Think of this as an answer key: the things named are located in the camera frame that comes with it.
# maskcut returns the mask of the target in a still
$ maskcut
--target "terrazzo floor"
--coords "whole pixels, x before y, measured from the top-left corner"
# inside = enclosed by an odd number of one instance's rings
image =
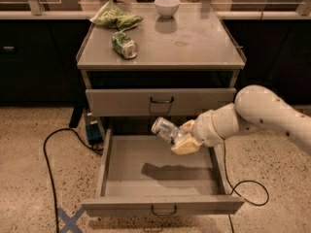
[[[66,128],[71,108],[0,108],[0,232],[55,232],[45,139]],[[85,123],[76,128],[86,140]],[[232,216],[235,232],[311,232],[311,156],[271,131],[225,141],[230,181],[255,180],[268,190],[263,207],[245,203]],[[60,232],[231,232],[228,216],[89,217],[81,204],[95,194],[100,156],[72,132],[47,142],[58,199]],[[238,188],[261,203],[255,184]]]

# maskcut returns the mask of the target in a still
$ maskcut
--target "power cord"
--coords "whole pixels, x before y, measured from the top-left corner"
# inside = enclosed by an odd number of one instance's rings
[[[48,155],[47,155],[47,142],[49,140],[49,138],[51,136],[53,136],[54,134],[58,133],[58,132],[61,132],[61,131],[71,131],[73,133],[76,134],[76,136],[78,137],[78,139],[80,140],[80,142],[85,146],[87,147],[89,150],[92,150],[93,152],[95,152],[96,154],[98,155],[101,155],[102,154],[102,151],[103,150],[96,150],[93,146],[90,147],[88,146],[83,140],[82,138],[80,137],[80,135],[75,131],[73,130],[72,128],[61,128],[61,129],[58,129],[54,132],[52,132],[45,140],[45,143],[43,144],[43,152],[45,154],[45,158],[46,158],[46,161],[47,161],[47,166],[48,166],[48,169],[49,169],[49,175],[50,175],[50,180],[51,180],[51,184],[52,184],[52,195],[53,195],[53,201],[54,201],[54,213],[55,213],[55,223],[56,223],[56,233],[59,232],[59,221],[58,221],[58,209],[57,209],[57,196],[56,196],[56,190],[55,190],[55,184],[54,184],[54,179],[53,179],[53,176],[52,176],[52,169],[51,169],[51,165],[50,165],[50,162],[49,162],[49,158],[48,158]]]
[[[246,181],[239,182],[235,186],[233,186],[231,184],[231,182],[230,182],[230,180],[228,178],[227,170],[226,170],[226,147],[225,147],[225,142],[224,142],[224,149],[225,149],[225,160],[224,160],[224,163],[225,163],[225,178],[226,178],[228,184],[230,185],[230,187],[232,188],[232,191],[231,191],[230,195],[232,195],[232,193],[235,192],[238,196],[242,197],[247,203],[251,204],[252,206],[260,207],[260,206],[266,205],[268,203],[269,199],[270,199],[270,196],[269,196],[268,190],[264,187],[264,185],[262,183],[259,183],[259,182],[253,181],[253,180],[246,180]],[[259,186],[261,186],[263,188],[263,190],[265,191],[265,193],[266,193],[266,200],[263,203],[254,203],[254,202],[246,199],[245,197],[243,197],[239,192],[236,191],[236,187],[238,187],[242,183],[256,183]],[[234,227],[233,227],[231,215],[228,215],[228,217],[229,217],[229,221],[230,221],[231,231],[232,231],[232,233],[234,233]]]

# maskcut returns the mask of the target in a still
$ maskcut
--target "closed drawer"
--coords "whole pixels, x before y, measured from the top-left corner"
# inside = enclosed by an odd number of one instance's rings
[[[109,129],[104,150],[96,196],[83,201],[89,216],[234,214],[244,203],[225,192],[214,149],[176,155],[156,136]]]
[[[87,89],[95,117],[197,116],[233,101],[234,88]]]

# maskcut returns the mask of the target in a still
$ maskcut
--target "white bowl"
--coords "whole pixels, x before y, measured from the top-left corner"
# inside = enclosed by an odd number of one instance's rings
[[[181,1],[179,0],[155,0],[155,8],[163,18],[171,18],[178,11]]]

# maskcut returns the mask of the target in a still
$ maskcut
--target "drawer handle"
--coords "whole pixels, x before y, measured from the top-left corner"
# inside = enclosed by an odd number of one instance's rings
[[[171,97],[171,100],[154,100],[154,98],[151,97],[150,102],[154,104],[171,104],[174,102],[174,97]]]
[[[156,213],[154,205],[152,205],[152,214],[155,216],[174,216],[177,214],[177,205],[174,205],[174,211],[171,213]]]

